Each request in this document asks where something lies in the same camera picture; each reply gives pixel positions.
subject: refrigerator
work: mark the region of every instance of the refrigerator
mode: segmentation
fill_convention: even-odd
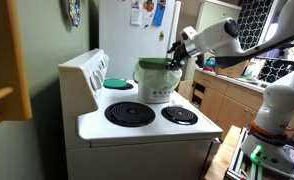
[[[163,0],[99,2],[99,48],[110,59],[107,78],[133,79],[139,58],[172,58],[167,50],[176,41],[181,2],[166,0],[165,8],[157,11],[160,2]],[[161,24],[155,19],[160,14]]]

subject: green wall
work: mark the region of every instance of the green wall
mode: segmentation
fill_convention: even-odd
[[[97,47],[94,2],[74,28],[62,0],[17,0],[33,118],[0,124],[0,180],[67,179],[57,65]]]

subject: stove control panel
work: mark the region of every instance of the stove control panel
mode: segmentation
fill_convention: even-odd
[[[96,111],[109,63],[94,49],[58,65],[63,111],[75,116]]]

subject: white electric stove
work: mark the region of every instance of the white electric stove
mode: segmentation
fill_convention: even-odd
[[[133,81],[132,89],[104,88],[108,62],[96,49],[59,65],[69,179],[201,178],[222,130],[176,92],[169,103],[144,104]],[[118,114],[129,117],[118,125]]]

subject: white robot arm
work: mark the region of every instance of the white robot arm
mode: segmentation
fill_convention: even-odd
[[[174,60],[168,69],[179,68],[180,61],[213,50],[216,65],[227,68],[294,40],[294,0],[283,7],[273,38],[243,51],[238,41],[239,28],[233,19],[225,19],[197,33],[192,27],[182,31],[184,42],[176,42],[168,53]],[[286,127],[294,113],[294,72],[269,85],[264,103],[249,126],[241,145],[250,159],[265,168],[294,179],[294,150],[286,145]]]

